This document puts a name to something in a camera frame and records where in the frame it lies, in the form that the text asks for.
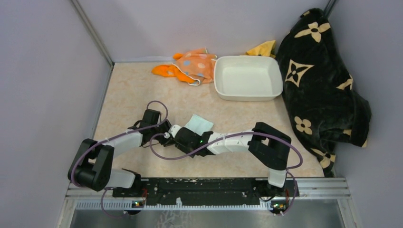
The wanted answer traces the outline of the light mint green towel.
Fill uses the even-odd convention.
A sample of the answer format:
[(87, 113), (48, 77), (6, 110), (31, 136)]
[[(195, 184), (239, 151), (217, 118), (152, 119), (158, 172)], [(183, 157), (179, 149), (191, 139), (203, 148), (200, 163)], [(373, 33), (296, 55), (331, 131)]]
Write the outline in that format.
[(202, 135), (204, 132), (209, 132), (212, 130), (214, 123), (193, 114), (190, 120), (184, 126), (185, 128), (191, 130), (192, 132)]

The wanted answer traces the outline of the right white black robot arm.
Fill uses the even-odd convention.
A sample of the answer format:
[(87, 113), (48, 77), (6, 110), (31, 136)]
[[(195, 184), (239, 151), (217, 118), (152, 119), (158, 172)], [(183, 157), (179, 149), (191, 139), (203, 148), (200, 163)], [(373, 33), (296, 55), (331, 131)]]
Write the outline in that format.
[(229, 152), (250, 152), (268, 168), (268, 191), (274, 196), (286, 190), (286, 169), (291, 138), (264, 122), (241, 133), (195, 133), (188, 128), (174, 125), (168, 133), (175, 147), (191, 157), (219, 155)]

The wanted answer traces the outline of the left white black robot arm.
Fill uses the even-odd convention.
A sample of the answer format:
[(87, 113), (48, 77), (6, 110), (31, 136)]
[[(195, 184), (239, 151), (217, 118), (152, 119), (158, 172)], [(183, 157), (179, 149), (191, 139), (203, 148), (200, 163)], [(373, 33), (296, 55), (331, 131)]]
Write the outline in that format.
[(152, 137), (163, 145), (173, 142), (164, 134), (172, 124), (162, 118), (159, 111), (146, 109), (141, 120), (126, 131), (101, 141), (84, 139), (67, 173), (68, 179), (77, 187), (94, 191), (122, 188), (130, 196), (142, 192), (142, 183), (136, 179), (139, 174), (124, 169), (114, 169), (114, 158), (134, 148), (150, 144)]

